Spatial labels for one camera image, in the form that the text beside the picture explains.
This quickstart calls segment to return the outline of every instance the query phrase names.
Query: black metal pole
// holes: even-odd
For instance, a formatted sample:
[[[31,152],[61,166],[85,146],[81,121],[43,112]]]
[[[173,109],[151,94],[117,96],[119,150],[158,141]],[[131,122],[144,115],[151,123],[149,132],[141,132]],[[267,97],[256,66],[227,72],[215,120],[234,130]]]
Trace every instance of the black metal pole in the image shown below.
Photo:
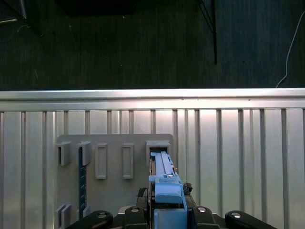
[[[214,45],[214,62],[218,63],[217,56],[217,31],[216,31],[216,7],[215,0],[211,0],[212,2],[212,29],[213,29],[213,45]]]

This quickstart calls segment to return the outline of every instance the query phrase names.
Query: black bracket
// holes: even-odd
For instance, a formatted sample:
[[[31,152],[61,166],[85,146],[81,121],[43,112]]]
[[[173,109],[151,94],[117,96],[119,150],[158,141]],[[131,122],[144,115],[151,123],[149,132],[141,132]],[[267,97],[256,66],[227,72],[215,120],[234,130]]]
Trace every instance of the black bracket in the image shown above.
[[[208,10],[206,8],[204,0],[198,0],[199,8],[201,13],[213,35],[213,47],[214,47],[214,63],[218,63],[217,57],[217,31],[216,31],[216,7],[215,0],[211,0],[212,17],[210,17]]]

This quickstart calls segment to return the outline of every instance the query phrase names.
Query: dark fabric backdrop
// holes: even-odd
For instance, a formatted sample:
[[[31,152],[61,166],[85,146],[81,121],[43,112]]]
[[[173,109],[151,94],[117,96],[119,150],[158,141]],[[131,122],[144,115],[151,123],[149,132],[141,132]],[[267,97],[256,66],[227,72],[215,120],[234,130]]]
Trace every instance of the dark fabric backdrop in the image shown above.
[[[44,35],[0,25],[0,90],[275,87],[305,1],[216,3],[218,65],[197,0],[137,0],[133,15],[76,18],[54,0],[28,0]],[[305,87],[305,18],[280,87]]]

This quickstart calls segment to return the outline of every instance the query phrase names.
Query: blue plastic part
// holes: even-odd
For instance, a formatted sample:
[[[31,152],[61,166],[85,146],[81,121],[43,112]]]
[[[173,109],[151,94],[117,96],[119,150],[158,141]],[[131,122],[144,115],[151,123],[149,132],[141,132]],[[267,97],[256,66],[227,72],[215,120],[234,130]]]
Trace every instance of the blue plastic part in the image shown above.
[[[166,152],[151,153],[155,157],[156,175],[149,176],[155,183],[155,202],[183,204],[183,208],[154,210],[154,229],[187,228],[187,206],[183,184],[179,175],[173,170],[173,162]]]

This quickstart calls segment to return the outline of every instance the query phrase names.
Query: white cable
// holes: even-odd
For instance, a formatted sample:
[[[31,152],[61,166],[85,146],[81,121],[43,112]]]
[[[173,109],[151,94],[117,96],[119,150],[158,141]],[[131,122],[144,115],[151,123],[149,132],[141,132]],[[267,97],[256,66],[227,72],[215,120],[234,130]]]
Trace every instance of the white cable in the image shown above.
[[[277,83],[276,88],[283,82],[284,79],[287,78],[287,75],[288,75],[287,66],[288,66],[289,54],[290,54],[290,51],[291,51],[291,47],[292,47],[292,45],[293,45],[293,43],[294,43],[294,41],[295,41],[295,36],[296,36],[296,33],[297,33],[298,29],[299,29],[299,25],[300,25],[300,22],[301,22],[302,17],[303,17],[304,14],[305,14],[305,11],[302,13],[302,15],[301,15],[301,17],[300,17],[300,19],[299,19],[299,22],[298,22],[297,27],[296,27],[296,30],[295,30],[294,37],[293,37],[293,39],[292,39],[292,41],[291,41],[291,44],[290,44],[290,47],[289,47],[289,50],[288,50],[288,54],[287,54],[287,58],[286,58],[286,74],[285,74],[285,76],[280,80],[280,82]]]

